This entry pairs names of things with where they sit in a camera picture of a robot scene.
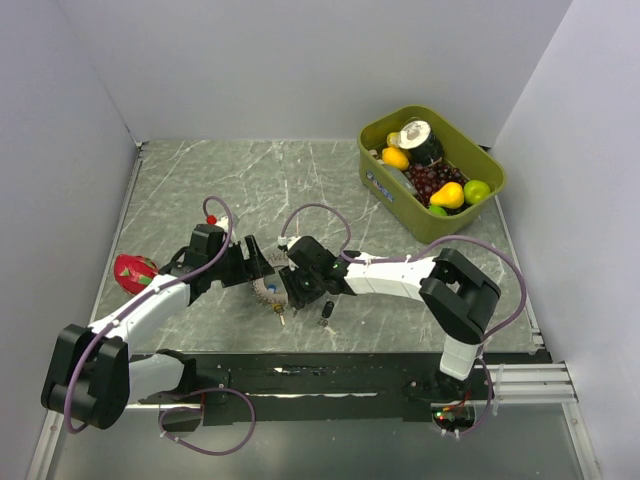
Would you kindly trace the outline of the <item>large metal keyring with keys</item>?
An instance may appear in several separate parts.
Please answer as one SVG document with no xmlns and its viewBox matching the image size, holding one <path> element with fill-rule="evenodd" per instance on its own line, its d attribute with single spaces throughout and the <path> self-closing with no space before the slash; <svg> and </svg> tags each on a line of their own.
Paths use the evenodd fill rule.
<svg viewBox="0 0 640 480">
<path fill-rule="evenodd" d="M 254 280 L 252 288 L 258 299 L 268 305 L 278 316 L 280 324 L 285 326 L 285 309 L 289 305 L 289 296 L 279 272 L 289 268 L 289 260 L 286 254 L 280 250 L 269 254 L 266 259 L 274 268 L 275 273 Z"/>
</svg>

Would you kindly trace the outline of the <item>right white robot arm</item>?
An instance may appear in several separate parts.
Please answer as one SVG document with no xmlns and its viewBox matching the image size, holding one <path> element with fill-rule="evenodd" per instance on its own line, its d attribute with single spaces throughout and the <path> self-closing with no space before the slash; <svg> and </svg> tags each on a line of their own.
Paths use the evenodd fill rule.
<svg viewBox="0 0 640 480">
<path fill-rule="evenodd" d="M 311 236 L 281 237 L 288 265 L 279 271 L 288 299 L 300 310 L 325 294 L 389 295 L 423 302 L 445 332 L 439 391 L 459 398 L 472 385 L 478 356 L 501 290 L 459 251 L 390 262 L 365 252 L 334 255 Z"/>
</svg>

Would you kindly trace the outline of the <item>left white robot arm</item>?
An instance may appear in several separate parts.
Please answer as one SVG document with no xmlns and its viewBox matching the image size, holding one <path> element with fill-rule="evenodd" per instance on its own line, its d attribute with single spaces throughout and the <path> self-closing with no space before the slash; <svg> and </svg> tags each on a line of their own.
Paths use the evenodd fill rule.
<svg viewBox="0 0 640 480">
<path fill-rule="evenodd" d="M 253 236 L 237 241 L 226 227 L 197 225 L 189 244 L 126 304 L 86 327 L 70 324 L 59 333 L 41 405 L 62 414 L 77 433 L 88 426 L 107 429 L 127 405 L 162 392 L 177 402 L 191 399 L 198 388 L 194 359 L 164 349 L 135 361 L 135 347 L 213 283 L 231 287 L 274 272 Z"/>
</svg>

